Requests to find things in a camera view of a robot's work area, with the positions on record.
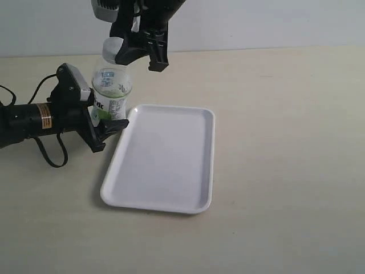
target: orange label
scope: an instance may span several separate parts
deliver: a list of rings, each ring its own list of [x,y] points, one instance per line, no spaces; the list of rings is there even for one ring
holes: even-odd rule
[[[42,118],[42,129],[52,127],[52,116],[51,111],[47,104],[36,104],[39,109],[40,117]]]

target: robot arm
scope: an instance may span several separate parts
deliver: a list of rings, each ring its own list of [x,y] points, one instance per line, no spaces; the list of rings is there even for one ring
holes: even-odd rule
[[[110,37],[123,38],[115,57],[128,65],[149,55],[149,70],[163,71],[168,65],[168,21],[185,0],[92,0],[98,19],[113,22]]]
[[[168,66],[168,21],[185,0],[92,0],[95,16],[113,22],[110,36],[123,38],[115,62],[128,65],[149,55],[149,69],[163,71]],[[59,83],[47,103],[32,104],[41,84],[56,76]],[[58,67],[56,74],[42,80],[28,104],[15,105],[13,95],[10,105],[0,102],[0,148],[35,139],[40,151],[53,167],[62,167],[68,161],[61,133],[76,131],[92,152],[103,151],[103,142],[112,134],[128,126],[128,120],[101,120],[97,127],[91,123],[87,107],[94,103],[94,91],[87,86],[80,71],[69,64]],[[54,164],[40,141],[40,136],[56,134],[64,153],[64,162]]]

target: bottle label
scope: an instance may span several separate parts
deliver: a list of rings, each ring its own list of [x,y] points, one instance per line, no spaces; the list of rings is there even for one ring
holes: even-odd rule
[[[126,98],[109,98],[99,94],[98,92],[95,92],[95,102],[92,116],[94,116],[94,119],[125,119],[126,102]]]

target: black cable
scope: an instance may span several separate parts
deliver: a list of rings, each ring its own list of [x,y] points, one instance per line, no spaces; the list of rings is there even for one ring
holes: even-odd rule
[[[57,133],[57,140],[58,140],[59,145],[61,146],[61,149],[62,149],[62,152],[63,152],[63,156],[64,156],[64,160],[63,160],[63,163],[61,165],[55,164],[54,162],[51,161],[50,157],[47,154],[46,149],[44,148],[44,145],[43,145],[42,141],[38,137],[33,137],[33,139],[36,141],[36,144],[38,145],[40,152],[42,153],[44,159],[46,160],[46,162],[50,166],[55,167],[55,168],[58,168],[58,167],[63,167],[65,164],[67,164],[67,161],[68,161],[68,153],[67,153],[66,147],[64,146],[64,144],[62,142],[61,133],[60,132]]]
[[[34,100],[34,98],[35,98],[35,96],[37,95],[37,93],[38,93],[38,90],[39,90],[39,88],[41,87],[41,85],[47,80],[47,79],[50,79],[50,78],[52,78],[52,77],[55,77],[55,76],[57,76],[56,74],[51,74],[51,75],[48,75],[47,77],[45,77],[45,78],[43,78],[43,80],[38,84],[38,87],[36,87],[36,89],[35,89],[35,91],[34,91],[34,93],[33,93],[33,96],[32,96],[32,98],[30,98],[30,100],[29,100],[29,102],[28,102],[28,104],[30,104],[31,102],[33,102],[33,100]]]
[[[8,106],[12,106],[15,104],[15,102],[17,101],[17,96],[15,95],[15,93],[13,93],[11,90],[9,90],[7,87],[4,87],[3,85],[0,84],[0,87],[3,88],[4,90],[7,90],[8,92],[10,92],[10,94],[13,96],[11,103],[8,104]]]
[[[42,81],[39,82],[38,86],[36,87],[34,93],[33,93],[33,96],[32,98],[30,98],[28,104],[30,104],[31,102],[33,102],[34,98],[36,97],[41,85],[48,79],[52,78],[52,77],[55,77],[56,74],[51,74],[45,78],[43,78]],[[59,145],[61,146],[61,149],[62,149],[62,152],[63,152],[63,156],[64,156],[64,159],[63,159],[63,163],[61,165],[58,165],[58,164],[55,164],[54,162],[51,161],[50,157],[48,156],[47,154],[47,151],[42,143],[42,141],[40,140],[39,137],[33,137],[33,139],[36,141],[36,144],[38,145],[39,147],[39,150],[40,152],[42,153],[42,156],[43,158],[46,160],[46,162],[52,166],[52,167],[55,167],[55,168],[59,168],[59,167],[63,167],[65,164],[67,164],[68,162],[68,153],[67,153],[67,150],[66,150],[66,147],[64,146],[63,144],[63,141],[61,139],[61,132],[57,133],[57,140],[58,140],[58,143]]]

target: bottle cap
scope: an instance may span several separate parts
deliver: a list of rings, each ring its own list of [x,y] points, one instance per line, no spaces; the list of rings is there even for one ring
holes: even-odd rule
[[[123,44],[123,38],[120,37],[110,37],[106,39],[103,43],[103,58],[108,63],[115,64],[115,56],[119,52]]]

